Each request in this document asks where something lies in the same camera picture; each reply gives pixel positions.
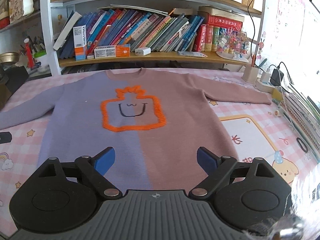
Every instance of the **black smile embroidery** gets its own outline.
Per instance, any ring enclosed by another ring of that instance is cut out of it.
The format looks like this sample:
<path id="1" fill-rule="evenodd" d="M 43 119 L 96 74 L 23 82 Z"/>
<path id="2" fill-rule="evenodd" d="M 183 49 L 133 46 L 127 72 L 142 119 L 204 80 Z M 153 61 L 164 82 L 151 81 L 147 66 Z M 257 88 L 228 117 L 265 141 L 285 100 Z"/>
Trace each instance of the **black smile embroidery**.
<path id="1" fill-rule="evenodd" d="M 122 109 L 121 109 L 121 104 L 118 104 L 119 105 L 119 111 L 120 111 L 120 114 L 124 117 L 135 117 L 135 116 L 140 116 L 140 115 L 143 115 L 145 110 L 146 110 L 146 104 L 147 103 L 142 103 L 143 104 L 143 108 L 142 108 L 142 112 L 141 114 L 136 114 L 136 115 L 125 115 L 123 112 L 122 112 Z M 137 104 L 127 104 L 127 106 L 136 106 Z"/>

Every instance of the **orange design on sweater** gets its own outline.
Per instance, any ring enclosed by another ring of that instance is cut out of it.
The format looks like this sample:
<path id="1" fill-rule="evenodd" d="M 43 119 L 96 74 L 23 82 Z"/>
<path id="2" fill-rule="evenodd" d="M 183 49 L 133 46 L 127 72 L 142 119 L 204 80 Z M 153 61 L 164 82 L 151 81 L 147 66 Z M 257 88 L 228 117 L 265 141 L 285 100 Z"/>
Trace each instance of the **orange design on sweater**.
<path id="1" fill-rule="evenodd" d="M 147 125 L 124 125 L 120 127 L 112 126 L 109 124 L 109 117 L 108 117 L 108 111 L 107 111 L 107 104 L 110 102 L 117 102 L 117 101 L 123 101 L 125 100 L 124 95 L 126 93 L 135 93 L 136 99 L 146 99 L 150 98 L 153 101 L 153 110 L 155 116 L 158 118 L 157 123 L 147 124 Z M 117 88 L 116 89 L 116 96 L 117 98 L 108 99 L 101 102 L 100 109 L 102 112 L 102 126 L 105 129 L 108 129 L 113 132 L 122 132 L 122 131 L 128 131 L 128 130 L 150 130 L 159 128 L 162 126 L 165 126 L 167 123 L 167 120 L 162 112 L 160 100 L 156 96 L 147 95 L 145 90 L 140 89 L 140 86 L 134 86 L 134 87 L 126 87 L 124 89 Z"/>

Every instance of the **purple and pink sweater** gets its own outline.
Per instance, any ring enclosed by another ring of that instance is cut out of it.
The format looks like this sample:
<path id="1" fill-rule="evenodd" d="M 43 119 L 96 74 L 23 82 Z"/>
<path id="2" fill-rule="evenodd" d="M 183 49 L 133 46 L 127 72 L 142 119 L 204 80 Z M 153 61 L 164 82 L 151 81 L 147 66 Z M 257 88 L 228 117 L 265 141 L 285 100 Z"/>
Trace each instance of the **purple and pink sweater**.
<path id="1" fill-rule="evenodd" d="M 196 160 L 200 146 L 218 156 L 237 158 L 207 98 L 271 104 L 264 93 L 191 74 L 145 68 L 123 74 L 107 70 L 48 89 L 1 112 L 0 130 L 39 118 L 54 108 L 38 166 L 52 156 L 72 162 L 112 146 L 116 160 L 105 177 L 122 192 L 188 192 L 206 177 Z"/>

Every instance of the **cartoon dog print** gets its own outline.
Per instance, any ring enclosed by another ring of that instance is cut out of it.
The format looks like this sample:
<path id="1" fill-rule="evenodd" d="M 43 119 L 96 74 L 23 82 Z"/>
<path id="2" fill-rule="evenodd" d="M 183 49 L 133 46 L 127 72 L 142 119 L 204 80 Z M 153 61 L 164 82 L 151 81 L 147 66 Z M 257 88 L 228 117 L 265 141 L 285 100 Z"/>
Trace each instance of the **cartoon dog print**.
<path id="1" fill-rule="evenodd" d="M 283 158 L 283 155 L 283 151 L 275 152 L 275 160 L 272 163 L 272 167 L 290 184 L 293 182 L 294 177 L 299 174 L 299 170 L 293 162 Z"/>

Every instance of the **black cable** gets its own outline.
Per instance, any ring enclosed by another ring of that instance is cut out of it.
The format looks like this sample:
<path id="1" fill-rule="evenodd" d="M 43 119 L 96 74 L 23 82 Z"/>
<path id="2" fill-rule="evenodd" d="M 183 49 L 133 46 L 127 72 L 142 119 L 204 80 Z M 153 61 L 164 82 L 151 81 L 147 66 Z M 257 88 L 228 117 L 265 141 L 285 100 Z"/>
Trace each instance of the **black cable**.
<path id="1" fill-rule="evenodd" d="M 252 58 L 252 43 L 253 43 L 254 36 L 256 35 L 256 27 L 254 26 L 254 21 L 253 21 L 252 16 L 251 16 L 251 14 L 250 14 L 250 12 L 249 12 L 249 7 L 250 7 L 250 5 L 253 3 L 253 1 L 254 1 L 254 0 L 251 0 L 251 3 L 249 3 L 248 8 L 247 8 L 248 14 L 249 14 L 250 19 L 252 20 L 252 24 L 253 24 L 253 37 L 252 37 L 252 40 L 251 40 L 251 47 L 250 47 L 251 58 Z"/>
<path id="2" fill-rule="evenodd" d="M 290 74 L 289 74 L 289 71 L 288 71 L 288 69 L 287 69 L 287 66 L 284 64 L 283 61 L 281 61 L 281 62 L 279 63 L 279 66 L 280 66 L 281 63 L 285 66 L 285 69 L 287 70 L 287 73 L 288 73 L 288 76 L 289 76 L 289 79 L 290 79 L 290 83 L 293 84 L 293 83 L 292 83 L 292 79 L 291 79 Z"/>

